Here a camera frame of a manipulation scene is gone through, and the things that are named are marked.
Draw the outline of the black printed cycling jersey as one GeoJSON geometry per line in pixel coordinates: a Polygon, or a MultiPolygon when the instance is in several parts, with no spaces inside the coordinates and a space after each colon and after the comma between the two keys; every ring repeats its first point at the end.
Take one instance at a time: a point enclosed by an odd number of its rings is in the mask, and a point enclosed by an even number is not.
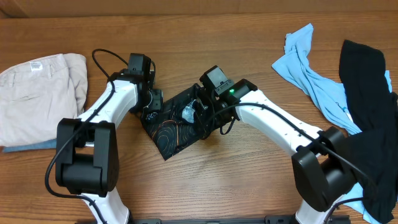
{"type": "Polygon", "coordinates": [[[215,110],[205,89],[198,84],[162,104],[162,111],[145,114],[141,124],[164,160],[206,139],[214,130],[208,119],[215,110]]]}

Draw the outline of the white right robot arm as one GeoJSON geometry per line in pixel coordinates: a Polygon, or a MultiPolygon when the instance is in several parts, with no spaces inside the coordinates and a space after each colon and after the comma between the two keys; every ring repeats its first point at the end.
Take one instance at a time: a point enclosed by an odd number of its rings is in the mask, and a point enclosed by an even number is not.
{"type": "Polygon", "coordinates": [[[210,107],[200,127],[206,133],[236,120],[260,130],[291,158],[297,191],[303,201],[293,215],[267,215],[264,223],[350,223],[334,215],[356,183],[355,166],[341,155],[343,134],[304,123],[271,102],[253,83],[242,79],[201,78],[200,93],[210,107]]]}

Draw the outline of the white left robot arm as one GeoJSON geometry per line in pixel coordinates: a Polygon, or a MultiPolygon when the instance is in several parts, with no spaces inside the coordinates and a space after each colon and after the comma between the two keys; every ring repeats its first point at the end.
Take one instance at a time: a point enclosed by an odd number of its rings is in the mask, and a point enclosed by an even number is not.
{"type": "Polygon", "coordinates": [[[116,189],[119,156],[116,130],[128,112],[160,107],[153,88],[155,71],[123,69],[111,75],[105,92],[76,119],[57,127],[56,183],[82,199],[96,223],[133,223],[116,189]]]}

